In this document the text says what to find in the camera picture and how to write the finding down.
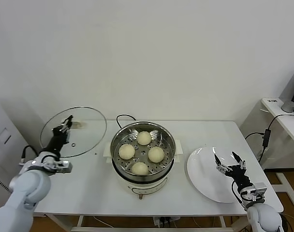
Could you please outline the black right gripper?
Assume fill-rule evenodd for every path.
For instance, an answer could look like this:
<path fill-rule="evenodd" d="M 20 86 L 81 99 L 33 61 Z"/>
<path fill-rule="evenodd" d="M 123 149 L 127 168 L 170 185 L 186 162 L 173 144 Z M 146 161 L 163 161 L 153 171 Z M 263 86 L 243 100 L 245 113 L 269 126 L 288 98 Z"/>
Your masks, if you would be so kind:
<path fill-rule="evenodd" d="M 218 156 L 214 154 L 215 163 L 217 166 L 216 169 L 222 174 L 231 177 L 237 185 L 238 193 L 240 193 L 242 189 L 252 187 L 253 183 L 250 181 L 249 177 L 245 175 L 247 170 L 246 162 L 242 160 L 241 157 L 235 152 L 232 152 L 232 155 L 236 160 L 237 164 L 227 167 L 226 165 L 222 164 Z"/>

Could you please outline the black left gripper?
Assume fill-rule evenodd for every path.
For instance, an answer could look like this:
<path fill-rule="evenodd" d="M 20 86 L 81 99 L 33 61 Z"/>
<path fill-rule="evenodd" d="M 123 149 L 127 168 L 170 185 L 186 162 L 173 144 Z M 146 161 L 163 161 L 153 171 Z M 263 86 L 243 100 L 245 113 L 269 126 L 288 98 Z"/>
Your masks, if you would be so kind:
<path fill-rule="evenodd" d="M 53 137 L 50 139 L 48 145 L 42 149 L 42 152 L 50 152 L 57 157 L 60 157 L 60 151 L 63 146 L 68 143 L 69 127 L 72 126 L 73 116 L 70 115 L 60 124 L 52 129 Z"/>

